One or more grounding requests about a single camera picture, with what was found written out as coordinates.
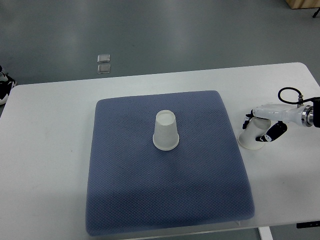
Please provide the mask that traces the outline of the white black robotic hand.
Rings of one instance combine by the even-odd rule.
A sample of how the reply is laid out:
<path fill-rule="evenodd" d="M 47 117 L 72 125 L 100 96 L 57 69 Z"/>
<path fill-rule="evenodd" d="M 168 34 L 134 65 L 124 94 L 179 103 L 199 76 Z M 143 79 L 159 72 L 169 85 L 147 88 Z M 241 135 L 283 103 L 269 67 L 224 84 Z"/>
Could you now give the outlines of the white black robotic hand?
<path fill-rule="evenodd" d="M 288 104 L 265 104 L 255 107 L 245 115 L 242 131 L 253 117 L 270 120 L 270 128 L 263 136 L 258 136 L 255 140 L 264 143 L 273 142 L 288 130 L 287 124 L 289 123 L 305 127 L 301 122 L 301 112 L 305 107 L 306 105 L 297 108 L 297 105 Z"/>

